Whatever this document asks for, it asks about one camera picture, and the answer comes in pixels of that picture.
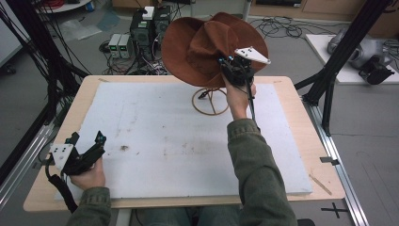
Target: person's left hand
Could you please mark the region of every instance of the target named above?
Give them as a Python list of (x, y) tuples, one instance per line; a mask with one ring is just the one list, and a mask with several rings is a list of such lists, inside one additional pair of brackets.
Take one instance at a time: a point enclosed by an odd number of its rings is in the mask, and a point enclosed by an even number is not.
[(105, 186), (105, 175), (103, 169), (103, 158), (99, 158), (94, 167), (80, 175), (71, 176), (74, 185), (79, 186), (83, 190), (87, 190), (96, 186)]

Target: electronic equipment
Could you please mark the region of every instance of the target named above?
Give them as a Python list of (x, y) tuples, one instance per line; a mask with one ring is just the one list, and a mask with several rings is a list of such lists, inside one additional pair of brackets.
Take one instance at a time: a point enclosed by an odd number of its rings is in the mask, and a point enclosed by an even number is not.
[[(105, 153), (104, 145), (106, 137), (104, 137), (100, 131), (94, 139), (95, 144), (86, 152), (81, 154), (75, 148), (78, 139), (79, 135), (73, 133), (70, 138), (65, 140), (64, 144), (52, 144), (50, 148), (50, 157), (47, 159), (44, 169), (47, 179), (56, 187), (64, 198), (65, 204), (71, 213), (77, 209), (77, 205), (74, 202), (67, 182), (63, 179), (64, 174), (69, 176), (80, 175), (83, 172), (90, 170), (94, 166), (95, 162), (103, 156), (103, 153)], [(56, 165), (56, 168), (61, 171), (60, 175), (62, 179), (57, 174), (50, 174), (50, 165), (53, 163)]]
[(114, 34), (111, 41), (108, 43), (109, 51), (113, 58), (120, 57), (120, 50), (118, 49), (118, 43), (120, 43), (121, 34)]
[(130, 58), (133, 53), (133, 44), (130, 35), (121, 35), (118, 49), (120, 50), (121, 58)]
[(143, 20), (143, 12), (137, 11), (133, 15), (130, 25), (130, 34), (134, 42), (135, 53), (144, 56), (147, 60), (153, 60), (152, 44), (155, 38), (153, 21)]
[(158, 39), (158, 50), (161, 49), (162, 40), (170, 24), (170, 6), (157, 8), (153, 17), (155, 33)]
[(254, 60), (264, 64), (270, 64), (271, 61), (252, 47), (236, 49), (234, 52), (237, 56), (228, 56), (227, 58), (221, 57), (218, 59), (218, 62), (223, 74), (233, 86), (238, 87), (239, 89), (241, 87), (247, 89), (243, 90), (243, 92), (247, 93), (249, 109), (252, 114), (252, 119), (256, 124), (255, 106), (253, 105), (253, 99), (255, 97), (252, 95), (251, 91), (255, 71), (251, 67), (251, 62)]
[(286, 7), (300, 7), (301, 0), (256, 0), (258, 5), (274, 5)]
[(150, 21), (153, 18), (154, 7), (144, 7), (143, 20)]
[[(331, 39), (327, 45), (329, 54), (334, 52), (345, 33), (346, 29), (343, 28)], [(375, 40), (368, 35), (360, 42), (348, 59), (349, 64), (358, 69), (359, 75), (370, 85), (378, 85), (394, 74), (387, 69), (392, 61), (390, 50), (387, 46), (384, 46), (384, 41)]]

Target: hat brim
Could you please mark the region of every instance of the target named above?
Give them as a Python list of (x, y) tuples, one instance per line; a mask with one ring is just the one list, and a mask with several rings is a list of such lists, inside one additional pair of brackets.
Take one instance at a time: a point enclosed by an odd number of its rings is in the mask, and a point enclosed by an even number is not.
[[(232, 28), (239, 40), (237, 48), (253, 46), (262, 55), (268, 57), (264, 40), (250, 24), (224, 12), (217, 13), (211, 21), (218, 21)], [(190, 42), (204, 23), (206, 22), (190, 17), (180, 18), (171, 23), (163, 39), (162, 59), (169, 72), (185, 83), (196, 87), (222, 88), (225, 87), (225, 83), (221, 71), (209, 79), (208, 76), (193, 68), (186, 59)], [(252, 62), (255, 72), (264, 66), (260, 62)]]

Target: gray floor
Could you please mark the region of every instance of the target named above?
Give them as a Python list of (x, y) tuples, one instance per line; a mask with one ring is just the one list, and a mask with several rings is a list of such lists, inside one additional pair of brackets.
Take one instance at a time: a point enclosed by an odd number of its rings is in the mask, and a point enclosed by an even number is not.
[[(105, 10), (87, 13), (83, 9), (57, 15), (60, 22), (81, 19), (83, 25), (97, 24), (106, 16)], [(93, 73), (106, 69), (104, 55), (99, 45), (109, 40), (113, 33), (125, 33), (129, 20), (117, 20), (109, 24), (109, 30), (86, 40), (71, 40), (69, 46), (82, 63)], [(289, 76), (297, 83), (315, 73), (322, 63), (310, 46), (300, 39), (266, 39), (272, 64), (258, 75)], [(21, 52), (11, 61), (17, 73), (0, 74), (0, 164), (19, 142), (24, 132), (39, 115), (46, 103), (46, 83), (27, 54)], [(299, 91), (304, 94), (309, 88)], [(358, 194), (370, 225), (396, 225), (399, 221), (399, 96), (398, 85), (343, 86), (338, 84), (334, 92), (331, 114), (331, 133), (340, 152), (350, 180)], [(31, 169), (24, 177), (5, 208), (0, 212), (0, 225), (63, 225), (69, 217), (67, 212), (26, 213), (24, 199), (39, 171)], [(323, 204), (310, 203), (320, 209)], [(297, 214), (306, 218), (293, 203)], [(112, 223), (115, 223), (116, 211)], [(349, 225), (344, 218), (333, 222), (323, 221), (325, 212), (318, 214), (316, 225)]]

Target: power supply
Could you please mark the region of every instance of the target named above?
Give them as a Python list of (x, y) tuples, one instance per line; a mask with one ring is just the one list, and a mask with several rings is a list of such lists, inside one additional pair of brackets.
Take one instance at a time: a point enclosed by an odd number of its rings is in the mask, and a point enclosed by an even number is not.
[(143, 13), (137, 11), (133, 15), (132, 23), (130, 25), (130, 34), (134, 42), (135, 52), (142, 52), (147, 60), (153, 60), (152, 44), (154, 41), (154, 24), (153, 20), (143, 20)]
[(155, 33), (158, 37), (158, 50), (160, 50), (165, 32), (170, 24), (170, 6), (157, 8), (153, 21), (155, 23)]
[(118, 49), (118, 43), (120, 42), (121, 34), (115, 34), (112, 36), (111, 41), (108, 43), (109, 51), (113, 58), (120, 57), (120, 50)]
[(121, 35), (118, 43), (121, 58), (130, 58), (133, 53), (133, 44), (130, 35)]

